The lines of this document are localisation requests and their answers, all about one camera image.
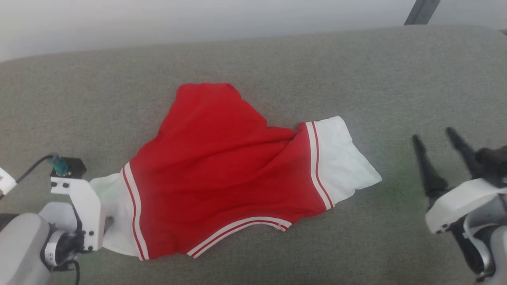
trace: white bracket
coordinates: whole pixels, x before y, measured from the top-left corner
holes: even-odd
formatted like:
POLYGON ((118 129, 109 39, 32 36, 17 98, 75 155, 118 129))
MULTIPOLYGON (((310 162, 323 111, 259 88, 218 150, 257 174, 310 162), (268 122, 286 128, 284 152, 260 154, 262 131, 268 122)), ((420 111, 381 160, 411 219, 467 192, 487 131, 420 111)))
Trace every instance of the white bracket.
POLYGON ((51 177, 51 193, 66 194, 76 209, 85 231, 85 250, 102 248, 105 226, 105 209, 95 191, 83 179, 51 177))
POLYGON ((482 178, 469 180, 438 198, 426 213, 426 224, 432 233, 444 231, 444 225, 451 225, 504 193, 507 188, 496 188, 482 178))

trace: black cable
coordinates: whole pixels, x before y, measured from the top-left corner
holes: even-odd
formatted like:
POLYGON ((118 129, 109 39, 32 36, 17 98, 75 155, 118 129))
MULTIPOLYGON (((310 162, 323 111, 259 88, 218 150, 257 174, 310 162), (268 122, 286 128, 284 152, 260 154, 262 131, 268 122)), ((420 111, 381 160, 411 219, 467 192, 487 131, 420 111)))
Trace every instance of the black cable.
POLYGON ((74 263, 74 267, 76 268, 76 285, 79 285, 79 279, 81 279, 81 269, 79 267, 79 262, 77 260, 69 261, 74 263))
POLYGON ((25 179, 25 177, 30 174, 41 162, 45 161, 46 159, 49 159, 49 158, 53 158, 54 155, 47 155, 41 159, 39 159, 36 163, 34 163, 32 165, 32 167, 30 167, 26 172, 25 174, 23 174, 20 178, 18 178, 18 180, 16 180, 16 184, 20 183, 23 179, 25 179))

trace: gray couch cushion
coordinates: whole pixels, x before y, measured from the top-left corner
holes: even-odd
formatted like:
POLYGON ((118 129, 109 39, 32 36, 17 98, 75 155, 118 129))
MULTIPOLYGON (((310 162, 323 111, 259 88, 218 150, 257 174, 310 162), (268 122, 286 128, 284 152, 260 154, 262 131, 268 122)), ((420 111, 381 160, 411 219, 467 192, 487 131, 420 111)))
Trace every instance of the gray couch cushion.
MULTIPOLYGON (((229 42, 67 53, 0 64, 0 165, 19 176, 52 151, 89 179, 119 169, 155 136, 176 88, 230 82, 271 125, 340 115, 384 181, 281 233, 244 229, 197 260, 80 257, 82 284, 464 284, 450 234, 431 235, 410 137, 437 170, 468 179, 444 136, 507 144, 507 37, 475 26, 411 26, 229 42)), ((67 200, 39 167, 0 203, 38 212, 67 200)), ((73 272, 56 284, 72 283, 73 272)))

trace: metal bar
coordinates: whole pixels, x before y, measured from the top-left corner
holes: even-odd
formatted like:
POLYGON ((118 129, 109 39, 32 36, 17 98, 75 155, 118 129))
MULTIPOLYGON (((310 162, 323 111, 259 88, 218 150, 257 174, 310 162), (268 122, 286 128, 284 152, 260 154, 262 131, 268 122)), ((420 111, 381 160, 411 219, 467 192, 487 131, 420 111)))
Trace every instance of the metal bar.
POLYGON ((405 26, 427 25, 439 3, 440 0, 416 0, 405 21, 405 26))

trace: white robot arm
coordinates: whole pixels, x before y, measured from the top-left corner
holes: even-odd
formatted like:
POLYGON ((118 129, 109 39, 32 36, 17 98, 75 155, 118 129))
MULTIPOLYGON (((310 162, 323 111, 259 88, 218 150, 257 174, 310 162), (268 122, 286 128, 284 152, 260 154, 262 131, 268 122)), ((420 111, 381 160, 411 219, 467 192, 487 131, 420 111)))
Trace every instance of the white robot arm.
POLYGON ((429 198, 426 224, 431 233, 451 232, 476 283, 507 283, 507 147, 475 152, 452 128, 447 135, 462 155, 472 180, 449 188, 426 156, 417 135, 413 143, 429 198))
POLYGON ((77 254, 99 250, 107 224, 112 222, 95 191, 82 179, 83 162, 57 154, 39 160, 17 181, 0 168, 0 199, 46 159, 54 167, 51 192, 69 195, 72 204, 51 202, 39 214, 0 214, 0 285, 50 284, 52 272, 68 270, 71 265, 76 268, 78 284, 77 254))

